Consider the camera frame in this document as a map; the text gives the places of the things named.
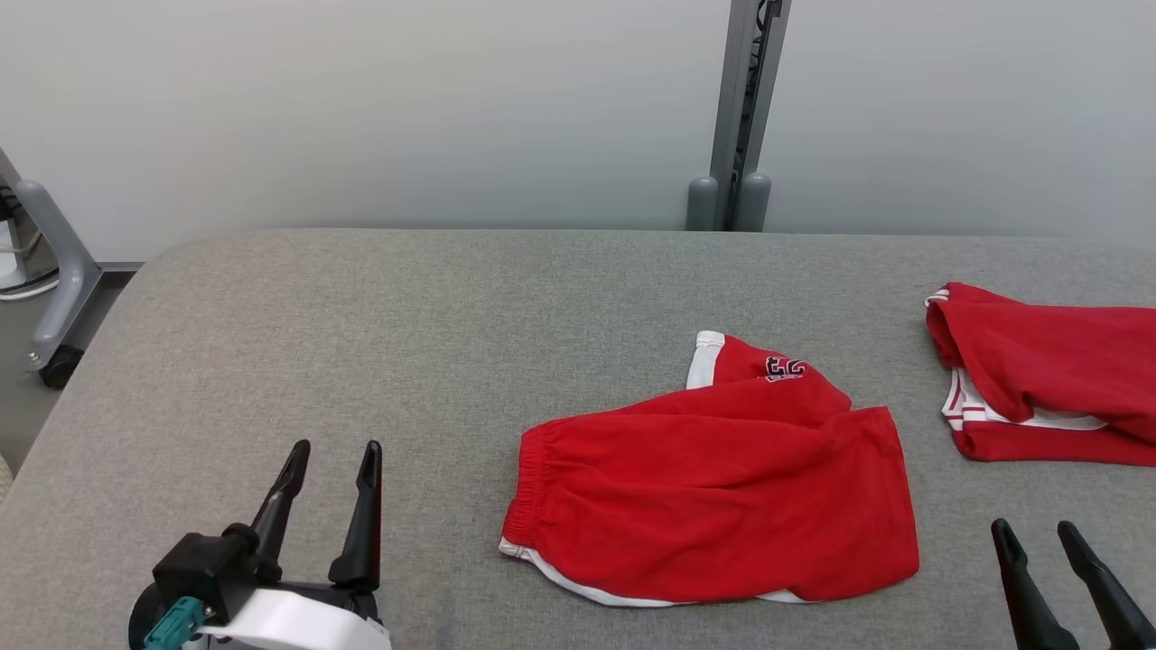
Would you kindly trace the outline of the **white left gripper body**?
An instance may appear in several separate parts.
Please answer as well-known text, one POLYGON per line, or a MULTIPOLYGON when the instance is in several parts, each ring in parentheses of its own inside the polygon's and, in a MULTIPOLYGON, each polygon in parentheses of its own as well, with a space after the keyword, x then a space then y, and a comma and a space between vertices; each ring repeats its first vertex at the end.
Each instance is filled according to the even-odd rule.
POLYGON ((194 634, 195 649, 391 649, 369 581, 227 588, 194 634))

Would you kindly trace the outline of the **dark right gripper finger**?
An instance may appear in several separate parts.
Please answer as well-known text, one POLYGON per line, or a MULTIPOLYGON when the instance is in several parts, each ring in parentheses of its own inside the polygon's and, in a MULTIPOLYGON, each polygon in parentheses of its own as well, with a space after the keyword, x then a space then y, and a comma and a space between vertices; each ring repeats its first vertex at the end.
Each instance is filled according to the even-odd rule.
POLYGON ((1028 571, 1029 557, 1002 518, 991 523, 1011 631, 1018 649, 1077 649, 1074 635, 1059 625, 1028 571))
POLYGON ((1114 573, 1105 562, 1095 555, 1094 547, 1085 542, 1075 524, 1069 520, 1058 522, 1058 539, 1079 579, 1085 584, 1087 592, 1094 600, 1095 610, 1111 649, 1153 649, 1155 647, 1155 627, 1144 616, 1142 610, 1132 598, 1131 592, 1116 579, 1114 573))

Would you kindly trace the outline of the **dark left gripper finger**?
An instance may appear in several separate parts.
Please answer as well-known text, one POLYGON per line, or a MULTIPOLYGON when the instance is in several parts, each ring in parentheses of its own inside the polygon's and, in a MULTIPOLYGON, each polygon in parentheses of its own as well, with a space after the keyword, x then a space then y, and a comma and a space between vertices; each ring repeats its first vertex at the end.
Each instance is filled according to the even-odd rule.
POLYGON ((351 510, 341 554, 331 561, 333 588, 373 592, 379 588, 381 555, 381 461, 379 441, 368 441, 355 487, 358 498, 351 510))
POLYGON ((257 535, 255 564, 257 579, 282 579, 282 568, 277 556, 284 544, 286 523, 292 514, 292 501, 301 494, 311 444, 307 440, 297 441, 292 451, 286 457, 284 465, 277 473, 269 492, 264 498, 264 505, 257 510, 252 529, 257 535))

